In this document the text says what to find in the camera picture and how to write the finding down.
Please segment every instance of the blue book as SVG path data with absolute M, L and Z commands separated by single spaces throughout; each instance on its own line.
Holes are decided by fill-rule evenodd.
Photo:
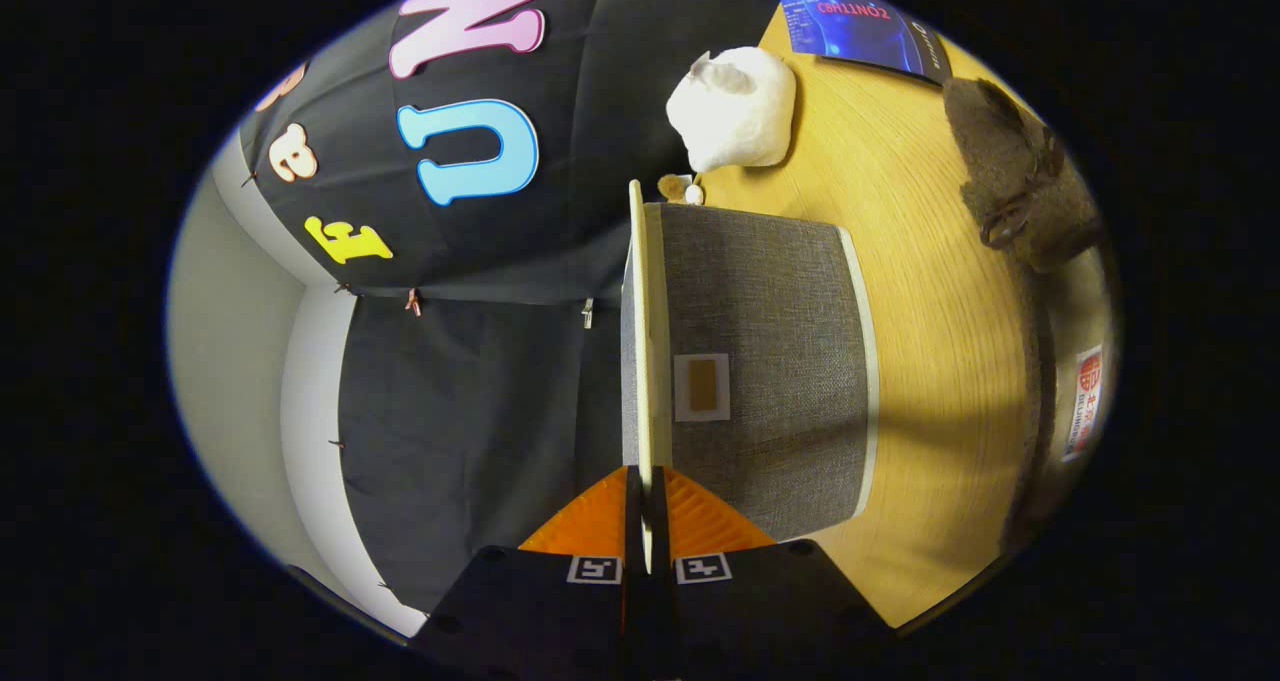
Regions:
M 844 58 L 942 84 L 951 63 L 938 35 L 883 0 L 778 0 L 795 52 Z

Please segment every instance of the brown plush item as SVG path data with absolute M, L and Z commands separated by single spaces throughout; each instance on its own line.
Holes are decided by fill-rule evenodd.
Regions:
M 667 174 L 658 179 L 658 193 L 663 195 L 667 201 L 685 201 L 685 180 L 681 180 L 680 175 Z
M 987 79 L 947 79 L 942 101 L 984 244 L 1048 271 L 1101 241 L 1088 186 L 1047 125 Z

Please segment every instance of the white wall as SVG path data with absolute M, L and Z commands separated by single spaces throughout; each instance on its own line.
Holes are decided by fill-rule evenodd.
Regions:
M 416 608 L 399 603 L 374 566 L 347 503 L 342 457 L 337 445 L 338 394 L 347 330 L 356 308 L 352 294 L 329 285 L 308 285 L 298 306 L 280 399 L 284 467 L 297 508 L 320 556 L 369 616 L 413 636 L 426 622 Z
M 178 239 L 168 298 L 169 365 L 188 438 L 255 538 L 356 603 L 307 536 L 285 480 L 282 370 L 302 293 L 206 174 Z
M 230 134 L 219 148 L 209 168 L 209 175 L 218 186 L 218 193 L 227 204 L 232 216 L 241 229 L 257 242 L 259 247 L 275 260 L 280 268 L 306 285 L 337 285 L 333 274 L 325 271 L 311 253 L 302 248 L 293 234 L 275 216 L 275 212 L 262 198 L 257 183 L 246 184 L 250 178 L 248 164 L 239 143 L 239 132 Z

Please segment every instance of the small brown object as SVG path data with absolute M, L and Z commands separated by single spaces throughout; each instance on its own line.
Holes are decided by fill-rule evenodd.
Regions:
M 667 201 L 685 201 L 685 180 L 676 174 L 667 174 L 658 179 L 658 193 Z
M 716 411 L 716 358 L 689 362 L 690 411 Z
M 948 79 L 942 99 L 982 243 L 1048 271 L 1101 241 L 1088 186 L 1047 125 L 987 79 Z

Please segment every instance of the wooden tabletop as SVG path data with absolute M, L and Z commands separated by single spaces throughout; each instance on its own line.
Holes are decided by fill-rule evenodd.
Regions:
M 1011 93 L 943 46 L 955 76 Z M 983 247 L 960 200 L 968 172 L 941 88 L 791 52 L 781 9 L 760 47 L 796 74 L 790 152 L 701 184 L 708 206 L 828 221 L 854 239 L 879 349 L 879 444 L 865 511 L 812 538 L 897 627 L 1000 556 L 1024 458 L 1032 321 L 1018 268 Z

